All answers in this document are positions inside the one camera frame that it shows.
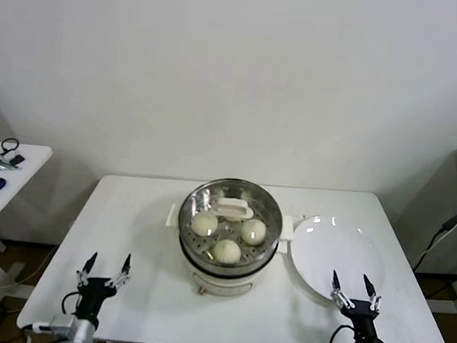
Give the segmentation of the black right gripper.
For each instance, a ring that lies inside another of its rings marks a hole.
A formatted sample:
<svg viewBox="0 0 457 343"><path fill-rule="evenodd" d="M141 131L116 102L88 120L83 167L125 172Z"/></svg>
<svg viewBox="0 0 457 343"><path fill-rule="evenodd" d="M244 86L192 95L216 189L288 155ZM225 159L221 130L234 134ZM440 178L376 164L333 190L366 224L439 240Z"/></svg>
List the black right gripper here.
<svg viewBox="0 0 457 343"><path fill-rule="evenodd" d="M381 297L376 293L376 288L366 274L363 275L363 279L369 301L351 300L341 290L340 279L336 270L333 270L330 297L340 308L340 313L352 322L354 343L382 343L373 322L379 315Z"/></svg>

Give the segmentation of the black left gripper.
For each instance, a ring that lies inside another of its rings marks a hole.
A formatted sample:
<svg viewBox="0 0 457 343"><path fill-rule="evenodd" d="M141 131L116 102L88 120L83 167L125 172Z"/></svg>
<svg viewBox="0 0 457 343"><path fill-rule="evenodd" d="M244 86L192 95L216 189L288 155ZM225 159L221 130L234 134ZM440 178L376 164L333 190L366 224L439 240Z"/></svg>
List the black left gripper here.
<svg viewBox="0 0 457 343"><path fill-rule="evenodd" d="M81 300L75 316L87 321L98 321L100 308L104 300L113 297L113 289L120 289L130 279L131 253L127 255L121 271L110 279L90 277L89 273L97 259L98 252L92 254L81 270L76 272L77 290Z"/></svg>

